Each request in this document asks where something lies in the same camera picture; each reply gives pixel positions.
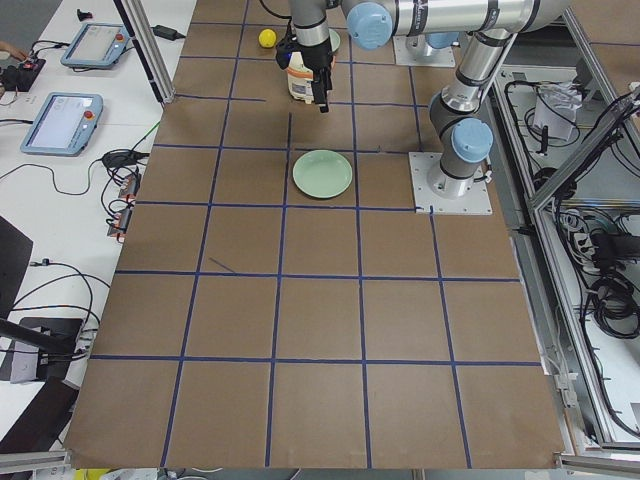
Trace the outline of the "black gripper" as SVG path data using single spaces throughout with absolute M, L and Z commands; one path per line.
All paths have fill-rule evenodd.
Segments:
M 330 45 L 315 45 L 300 47 L 303 63 L 313 73 L 312 86 L 315 93 L 315 103 L 321 113 L 329 111 L 327 92 L 332 89 L 331 66 L 333 51 Z

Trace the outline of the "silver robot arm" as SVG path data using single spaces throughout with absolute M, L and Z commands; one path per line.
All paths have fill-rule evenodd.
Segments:
M 431 101 L 430 120 L 443 152 L 427 178 L 441 198 L 454 200 L 468 193 L 490 153 L 494 136 L 477 112 L 514 39 L 502 28 L 473 33 L 453 80 Z
M 476 112 L 494 71 L 519 33 L 541 29 L 568 8 L 568 1 L 291 1 L 293 31 L 279 47 L 301 53 L 313 72 L 314 103 L 329 111 L 333 53 L 326 12 L 341 7 L 352 40 L 374 50 L 394 36 L 468 32 L 472 35 L 455 79 L 443 88 L 444 108 Z

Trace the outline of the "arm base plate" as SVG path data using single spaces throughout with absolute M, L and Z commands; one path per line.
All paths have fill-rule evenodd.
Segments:
M 434 215 L 492 215 L 493 209 L 480 167 L 468 179 L 453 179 L 441 169 L 439 152 L 408 154 L 414 210 Z
M 458 36 L 458 32 L 440 32 L 394 37 L 395 63 L 402 66 L 453 68 L 455 59 L 452 45 L 458 41 Z

